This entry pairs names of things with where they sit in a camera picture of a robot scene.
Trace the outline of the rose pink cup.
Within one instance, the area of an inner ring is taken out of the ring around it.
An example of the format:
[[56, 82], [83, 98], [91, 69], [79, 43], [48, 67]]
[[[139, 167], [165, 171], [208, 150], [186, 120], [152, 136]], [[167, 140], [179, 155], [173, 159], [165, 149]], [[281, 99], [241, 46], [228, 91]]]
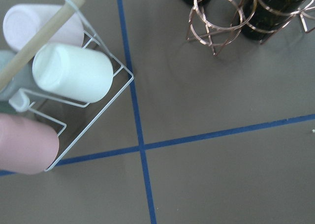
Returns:
[[21, 116], [0, 115], [0, 168], [34, 175], [55, 160], [59, 138], [53, 128]]

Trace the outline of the dark wine bottle front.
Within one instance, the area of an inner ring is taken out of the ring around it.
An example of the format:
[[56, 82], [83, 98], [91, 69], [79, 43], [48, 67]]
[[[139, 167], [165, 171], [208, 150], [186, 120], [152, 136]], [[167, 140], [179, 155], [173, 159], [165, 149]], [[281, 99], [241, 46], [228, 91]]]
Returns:
[[255, 11], [253, 11], [253, 0], [245, 0], [243, 6], [244, 16], [248, 18], [253, 12], [253, 16], [246, 25], [242, 27], [242, 34], [255, 41], [262, 41], [269, 38], [274, 31], [282, 27], [289, 19], [289, 14], [296, 11], [305, 0], [261, 0], [266, 7], [272, 9], [267, 10], [262, 4], [257, 3]]

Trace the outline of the grey blue cup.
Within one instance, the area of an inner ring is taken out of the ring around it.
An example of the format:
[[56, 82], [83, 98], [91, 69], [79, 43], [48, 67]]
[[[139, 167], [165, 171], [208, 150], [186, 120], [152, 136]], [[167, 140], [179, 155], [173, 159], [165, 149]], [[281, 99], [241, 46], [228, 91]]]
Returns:
[[[11, 50], [0, 51], [0, 69], [2, 70], [15, 56]], [[37, 89], [33, 79], [32, 66], [27, 63], [0, 92], [0, 100], [8, 101], [20, 88]]]

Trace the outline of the light pink cup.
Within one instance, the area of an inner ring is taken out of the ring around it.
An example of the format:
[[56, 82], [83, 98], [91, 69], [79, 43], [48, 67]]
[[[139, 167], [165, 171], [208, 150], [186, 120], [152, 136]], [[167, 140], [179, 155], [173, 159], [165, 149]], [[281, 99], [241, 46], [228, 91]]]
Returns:
[[[59, 11], [56, 4], [17, 4], [4, 16], [4, 39], [14, 51], [20, 51], [33, 36]], [[82, 46], [84, 27], [78, 14], [74, 14], [49, 40]]]

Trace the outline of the white cup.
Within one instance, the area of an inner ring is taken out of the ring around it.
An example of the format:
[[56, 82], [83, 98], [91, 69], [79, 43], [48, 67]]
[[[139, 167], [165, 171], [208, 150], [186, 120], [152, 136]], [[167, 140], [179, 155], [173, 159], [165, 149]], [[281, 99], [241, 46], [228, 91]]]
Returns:
[[109, 92], [114, 71], [110, 59], [103, 52], [48, 43], [36, 53], [32, 75], [44, 91], [95, 103]]

